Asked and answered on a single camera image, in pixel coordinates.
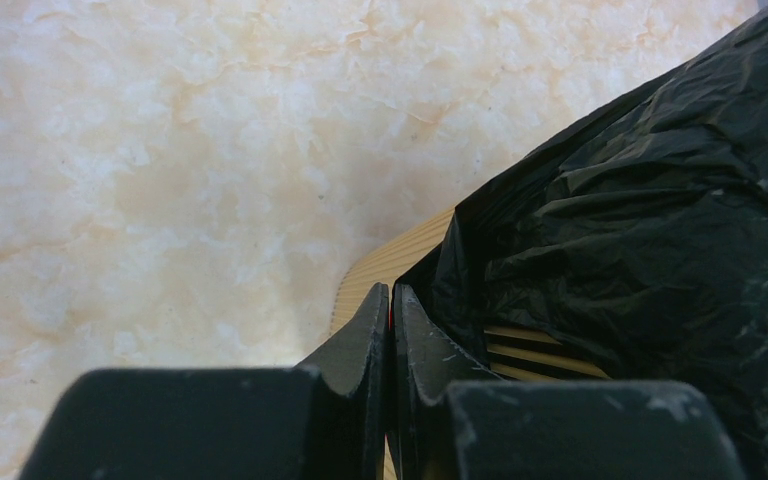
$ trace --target trash bag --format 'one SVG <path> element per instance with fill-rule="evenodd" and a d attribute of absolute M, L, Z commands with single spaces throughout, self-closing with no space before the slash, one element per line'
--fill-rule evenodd
<path fill-rule="evenodd" d="M 695 386 L 768 478 L 768 8 L 485 184 L 399 281 L 478 359 L 513 325 Z"/>

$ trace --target wrinkled black plastic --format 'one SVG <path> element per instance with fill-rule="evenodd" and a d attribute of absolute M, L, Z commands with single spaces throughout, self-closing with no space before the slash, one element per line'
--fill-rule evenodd
<path fill-rule="evenodd" d="M 519 325 L 694 385 L 768 478 L 768 9 L 484 185 L 401 281 L 479 359 Z"/>

